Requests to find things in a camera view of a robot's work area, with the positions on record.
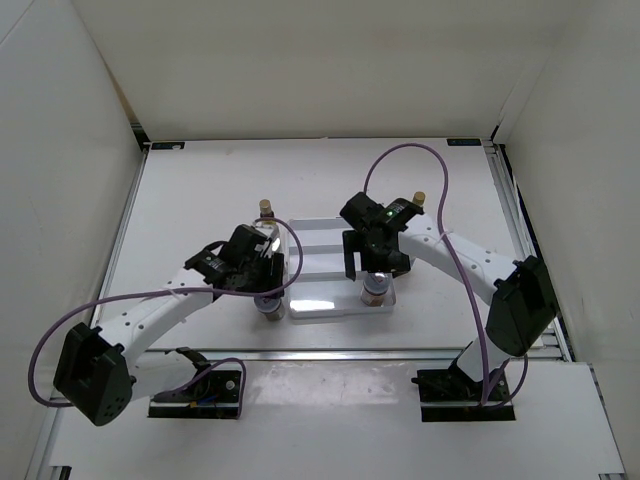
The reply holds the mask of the yellow sauce bottle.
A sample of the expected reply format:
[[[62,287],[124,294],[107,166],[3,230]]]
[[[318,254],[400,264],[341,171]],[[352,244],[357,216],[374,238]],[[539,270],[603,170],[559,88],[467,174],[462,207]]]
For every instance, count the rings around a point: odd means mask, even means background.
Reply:
[[[412,197],[411,202],[418,206],[423,207],[426,201],[426,194],[423,191],[416,191]]]
[[[274,226],[275,214],[272,209],[271,202],[268,199],[262,199],[259,201],[259,222],[264,225]]]

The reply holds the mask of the dark spice jar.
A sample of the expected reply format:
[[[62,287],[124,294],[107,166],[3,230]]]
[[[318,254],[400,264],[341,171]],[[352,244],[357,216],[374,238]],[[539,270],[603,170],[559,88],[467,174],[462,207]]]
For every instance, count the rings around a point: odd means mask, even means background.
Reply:
[[[254,305],[258,312],[269,321],[279,321],[286,313],[281,298],[255,297]]]

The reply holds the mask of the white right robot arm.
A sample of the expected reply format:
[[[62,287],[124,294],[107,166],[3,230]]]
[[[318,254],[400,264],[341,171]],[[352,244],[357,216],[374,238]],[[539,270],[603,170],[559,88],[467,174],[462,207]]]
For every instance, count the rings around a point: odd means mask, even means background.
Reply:
[[[452,362],[452,393],[486,399],[491,375],[522,358],[559,312],[546,264],[529,256],[515,260],[444,229],[422,207],[398,198],[387,206],[359,192],[340,211],[345,275],[357,271],[403,275],[414,259],[459,281],[472,302],[477,337]]]

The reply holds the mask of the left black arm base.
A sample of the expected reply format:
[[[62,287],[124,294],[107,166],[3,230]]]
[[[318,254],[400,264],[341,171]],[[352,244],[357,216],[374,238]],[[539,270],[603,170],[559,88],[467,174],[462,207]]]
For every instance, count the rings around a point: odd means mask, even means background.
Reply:
[[[188,347],[176,350],[195,368],[187,386],[158,393],[149,402],[152,419],[238,420],[246,388],[246,364],[235,357],[215,362]]]

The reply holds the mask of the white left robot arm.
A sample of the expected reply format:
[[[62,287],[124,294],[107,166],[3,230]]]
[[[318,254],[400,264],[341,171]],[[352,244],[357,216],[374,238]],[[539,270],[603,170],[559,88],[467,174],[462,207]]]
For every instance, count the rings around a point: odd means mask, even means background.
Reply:
[[[143,355],[223,296],[280,298],[285,257],[278,240],[272,221],[241,224],[229,240],[189,258],[161,290],[96,327],[74,326],[64,340],[55,388],[95,426],[112,422],[139,398],[200,402],[217,395],[209,363],[195,350],[178,347],[157,361]]]

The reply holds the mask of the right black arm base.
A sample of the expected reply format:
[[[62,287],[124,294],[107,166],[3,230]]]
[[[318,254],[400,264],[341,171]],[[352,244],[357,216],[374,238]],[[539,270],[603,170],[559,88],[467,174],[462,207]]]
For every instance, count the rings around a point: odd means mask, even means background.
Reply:
[[[467,382],[452,369],[421,369],[411,382],[418,388],[423,423],[510,422],[516,420],[509,399],[511,392],[504,372],[490,376],[491,387],[484,406],[483,382]]]

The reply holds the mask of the pale spice jar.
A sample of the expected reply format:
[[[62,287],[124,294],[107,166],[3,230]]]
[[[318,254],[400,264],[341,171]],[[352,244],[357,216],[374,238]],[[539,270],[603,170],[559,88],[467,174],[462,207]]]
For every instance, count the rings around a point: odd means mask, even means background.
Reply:
[[[363,280],[361,301],[369,307],[383,305],[391,281],[385,273],[368,273]]]

